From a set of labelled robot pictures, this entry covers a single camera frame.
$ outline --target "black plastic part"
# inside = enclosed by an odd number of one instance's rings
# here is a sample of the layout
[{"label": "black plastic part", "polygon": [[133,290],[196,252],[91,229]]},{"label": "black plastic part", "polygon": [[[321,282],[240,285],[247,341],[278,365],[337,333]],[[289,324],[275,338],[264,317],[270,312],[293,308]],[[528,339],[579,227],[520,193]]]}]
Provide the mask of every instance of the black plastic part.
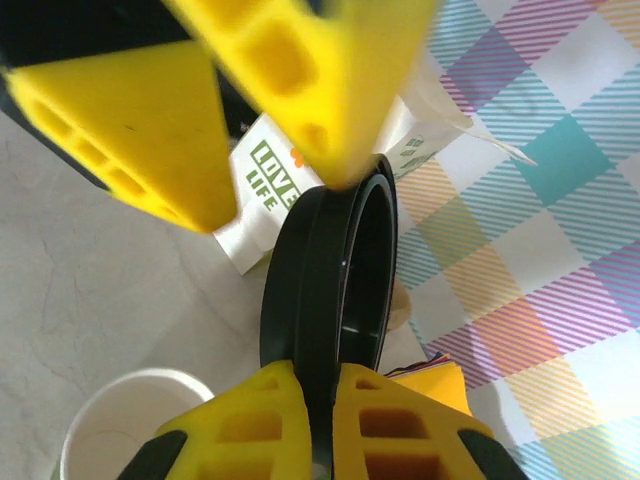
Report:
[{"label": "black plastic part", "polygon": [[189,38],[160,0],[0,0],[0,64],[8,68]]},{"label": "black plastic part", "polygon": [[307,0],[309,7],[316,15],[322,15],[324,12],[325,0]]},{"label": "black plastic part", "polygon": [[395,221],[387,178],[374,174],[327,190],[304,267],[294,371],[309,412],[315,461],[332,459],[332,411],[340,363],[376,369],[393,288]]},{"label": "black plastic part", "polygon": [[260,366],[293,360],[300,287],[311,225],[326,188],[307,190],[293,205],[271,255],[260,314]]},{"label": "black plastic part", "polygon": [[164,480],[187,441],[182,430],[172,430],[145,443],[118,480]]},{"label": "black plastic part", "polygon": [[396,181],[393,176],[393,170],[391,170],[391,164],[387,157],[382,154],[375,155],[376,159],[376,171],[384,175],[389,181],[389,186],[391,187],[391,199],[393,201],[393,211],[394,211],[394,224],[395,224],[395,232],[396,232],[396,240],[394,244],[397,244],[398,239],[398,193],[396,191]]},{"label": "black plastic part", "polygon": [[40,143],[42,143],[45,147],[51,150],[53,153],[58,155],[62,160],[64,160],[71,168],[77,171],[84,178],[93,183],[96,187],[101,188],[103,190],[109,191],[109,187],[104,184],[98,177],[92,174],[89,170],[87,170],[81,163],[79,163],[75,158],[66,153],[60,147],[58,147],[55,143],[45,137],[40,130],[31,125],[31,122],[27,120],[27,118],[22,114],[22,111],[16,103],[9,95],[9,92],[6,90],[6,85],[4,82],[4,78],[0,75],[0,110],[2,110],[9,118],[11,118],[14,122],[24,128],[27,132],[29,132],[33,137],[35,137]]},{"label": "black plastic part", "polygon": [[475,430],[460,430],[458,436],[487,480],[527,480],[528,477],[496,440]]},{"label": "black plastic part", "polygon": [[216,69],[216,76],[218,77],[227,131],[232,138],[239,140],[257,120],[259,114],[218,69]]}]

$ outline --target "pastel checkered fabric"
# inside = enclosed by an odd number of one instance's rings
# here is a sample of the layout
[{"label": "pastel checkered fabric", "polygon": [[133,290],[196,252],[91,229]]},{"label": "pastel checkered fabric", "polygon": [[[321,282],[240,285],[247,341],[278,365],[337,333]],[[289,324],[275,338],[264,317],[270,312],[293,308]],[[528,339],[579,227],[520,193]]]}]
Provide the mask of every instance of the pastel checkered fabric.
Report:
[{"label": "pastel checkered fabric", "polygon": [[448,0],[427,51],[479,132],[398,185],[425,351],[537,478],[640,478],[640,1]]}]

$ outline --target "white paper bag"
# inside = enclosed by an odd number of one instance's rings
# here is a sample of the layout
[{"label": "white paper bag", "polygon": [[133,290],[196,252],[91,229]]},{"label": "white paper bag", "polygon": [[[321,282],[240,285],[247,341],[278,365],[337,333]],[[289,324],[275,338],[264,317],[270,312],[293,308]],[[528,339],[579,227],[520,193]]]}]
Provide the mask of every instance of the white paper bag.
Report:
[{"label": "white paper bag", "polygon": [[[384,153],[400,180],[470,126],[437,77],[423,67],[396,98],[373,153]],[[233,149],[231,168],[239,215],[214,235],[244,274],[273,249],[295,200],[322,182],[264,114]]]}]

